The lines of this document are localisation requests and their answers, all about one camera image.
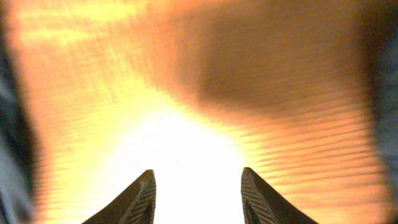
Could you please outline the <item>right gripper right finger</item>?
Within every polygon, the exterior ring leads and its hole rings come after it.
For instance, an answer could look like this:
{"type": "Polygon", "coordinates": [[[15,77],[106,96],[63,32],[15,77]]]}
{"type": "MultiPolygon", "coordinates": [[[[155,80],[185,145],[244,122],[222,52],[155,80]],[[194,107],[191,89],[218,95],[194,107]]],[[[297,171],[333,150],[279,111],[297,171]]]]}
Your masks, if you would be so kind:
{"type": "Polygon", "coordinates": [[[245,224],[317,224],[249,167],[241,175],[245,224]]]}

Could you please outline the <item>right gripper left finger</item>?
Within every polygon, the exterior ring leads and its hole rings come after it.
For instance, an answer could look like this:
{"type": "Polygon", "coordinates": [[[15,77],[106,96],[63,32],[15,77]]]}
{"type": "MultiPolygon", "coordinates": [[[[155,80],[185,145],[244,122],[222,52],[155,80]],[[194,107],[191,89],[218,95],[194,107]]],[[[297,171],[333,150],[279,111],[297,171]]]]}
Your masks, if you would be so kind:
{"type": "Polygon", "coordinates": [[[156,181],[149,169],[82,224],[153,224],[155,206],[156,181]]]}

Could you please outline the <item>navy blue denim shorts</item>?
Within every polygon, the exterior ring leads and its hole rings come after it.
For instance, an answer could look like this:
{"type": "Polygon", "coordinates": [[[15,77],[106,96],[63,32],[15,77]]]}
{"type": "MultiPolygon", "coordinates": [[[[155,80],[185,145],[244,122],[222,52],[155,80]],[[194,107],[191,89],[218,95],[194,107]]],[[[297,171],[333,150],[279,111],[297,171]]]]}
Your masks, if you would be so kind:
{"type": "Polygon", "coordinates": [[[32,173],[30,127],[6,43],[5,15],[1,13],[1,223],[32,223],[32,173]]]}

